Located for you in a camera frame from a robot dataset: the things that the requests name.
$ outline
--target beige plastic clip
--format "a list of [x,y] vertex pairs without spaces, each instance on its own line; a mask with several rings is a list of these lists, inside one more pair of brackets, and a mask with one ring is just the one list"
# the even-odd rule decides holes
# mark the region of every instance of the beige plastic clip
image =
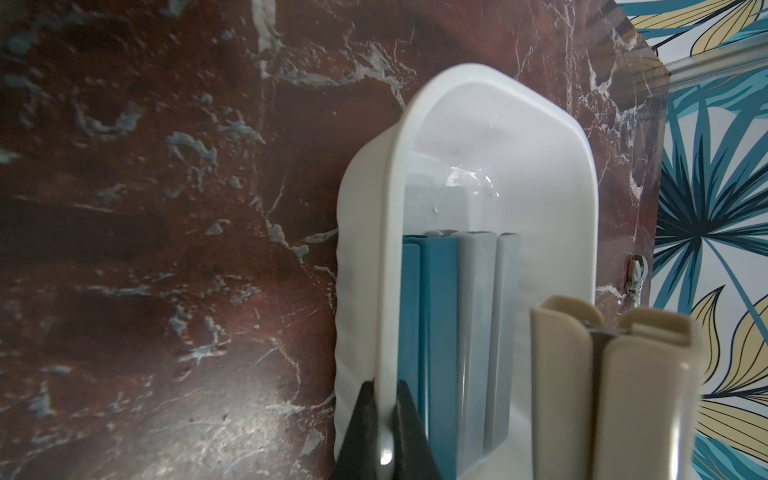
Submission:
[[701,333],[687,316],[638,308],[603,328],[590,304],[531,310],[535,480],[687,478]]

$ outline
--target wallpaper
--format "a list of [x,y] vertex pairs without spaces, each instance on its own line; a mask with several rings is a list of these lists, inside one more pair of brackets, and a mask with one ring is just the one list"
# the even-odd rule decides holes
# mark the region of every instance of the wallpaper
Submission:
[[651,305],[702,329],[693,478],[768,478],[768,68],[670,96]]
[[665,64],[768,31],[768,0],[623,0]]

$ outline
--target plastic bin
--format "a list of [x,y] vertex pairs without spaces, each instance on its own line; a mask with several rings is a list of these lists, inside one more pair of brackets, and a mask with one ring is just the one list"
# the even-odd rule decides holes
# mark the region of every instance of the plastic bin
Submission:
[[579,124],[492,68],[450,68],[354,157],[336,214],[335,453],[369,379],[379,450],[382,458],[392,453],[402,235],[516,232],[521,264],[509,439],[462,477],[532,478],[528,312],[552,294],[594,302],[598,184]]

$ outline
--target metal hook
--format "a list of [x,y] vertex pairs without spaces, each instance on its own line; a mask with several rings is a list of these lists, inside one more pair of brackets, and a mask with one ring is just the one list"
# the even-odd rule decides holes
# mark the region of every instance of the metal hook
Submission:
[[648,260],[642,255],[633,255],[629,262],[629,278],[627,278],[627,293],[632,299],[632,306],[640,306],[640,298],[643,296],[643,284],[648,275]]

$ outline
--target white molding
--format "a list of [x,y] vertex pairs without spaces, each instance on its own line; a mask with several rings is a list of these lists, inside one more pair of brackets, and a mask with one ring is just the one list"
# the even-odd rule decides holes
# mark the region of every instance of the white molding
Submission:
[[670,91],[768,65],[768,32],[667,65]]

